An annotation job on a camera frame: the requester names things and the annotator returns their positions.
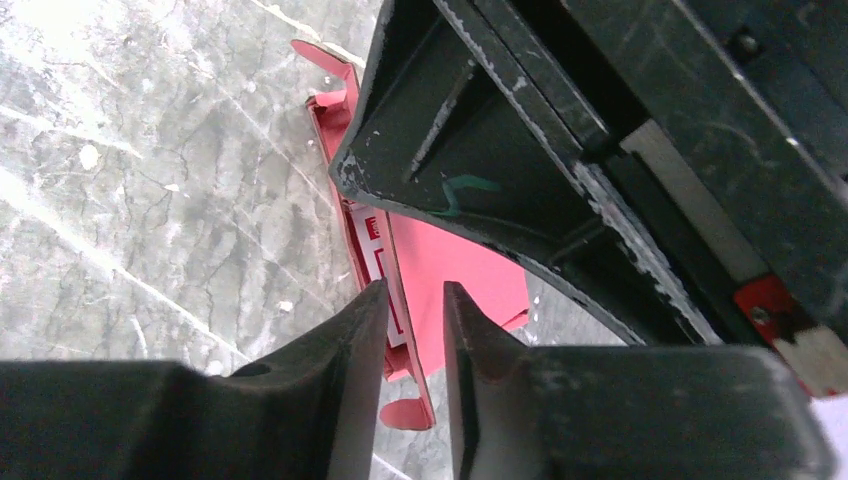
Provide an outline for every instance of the gray marble tabletop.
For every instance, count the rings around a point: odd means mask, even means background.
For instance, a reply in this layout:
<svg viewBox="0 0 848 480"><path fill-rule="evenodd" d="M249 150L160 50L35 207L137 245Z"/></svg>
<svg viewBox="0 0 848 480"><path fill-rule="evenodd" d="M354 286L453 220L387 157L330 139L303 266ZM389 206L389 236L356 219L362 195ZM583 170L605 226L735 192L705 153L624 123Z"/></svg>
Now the gray marble tabletop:
<svg viewBox="0 0 848 480"><path fill-rule="evenodd" d="M0 356L226 375L356 293L306 97L360 67L379 0L0 0ZM529 344L614 343L529 278ZM371 477L447 479L438 425L378 425ZM410 379L381 402L414 396Z"/></svg>

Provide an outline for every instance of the open box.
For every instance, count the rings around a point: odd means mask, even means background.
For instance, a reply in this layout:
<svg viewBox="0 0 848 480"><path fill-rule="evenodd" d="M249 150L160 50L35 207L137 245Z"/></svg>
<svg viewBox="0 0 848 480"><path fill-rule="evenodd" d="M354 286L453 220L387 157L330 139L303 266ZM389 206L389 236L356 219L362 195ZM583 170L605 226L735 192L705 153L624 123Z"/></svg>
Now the open box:
<svg viewBox="0 0 848 480"><path fill-rule="evenodd" d="M345 89L307 99L327 163L344 139L359 83L354 66L321 47L299 40L302 57L341 78ZM384 406L380 419L389 427L426 430L435 424L426 376L444 366L442 285L459 281L483 312L507 330L527 322L524 270L473 242L432 225L342 198L333 199L360 289L387 278L389 324L383 374L388 381L412 375L419 398Z"/></svg>

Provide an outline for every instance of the pink surface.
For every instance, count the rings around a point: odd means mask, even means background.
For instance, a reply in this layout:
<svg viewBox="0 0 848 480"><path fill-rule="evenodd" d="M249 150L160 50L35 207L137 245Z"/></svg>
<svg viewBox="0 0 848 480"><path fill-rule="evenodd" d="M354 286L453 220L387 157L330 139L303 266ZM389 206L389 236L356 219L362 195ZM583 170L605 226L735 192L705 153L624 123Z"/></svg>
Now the pink surface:
<svg viewBox="0 0 848 480"><path fill-rule="evenodd" d="M524 269L432 225L390 213L395 254L424 375L445 365L446 281L456 281L489 318L507 329L527 323Z"/></svg>

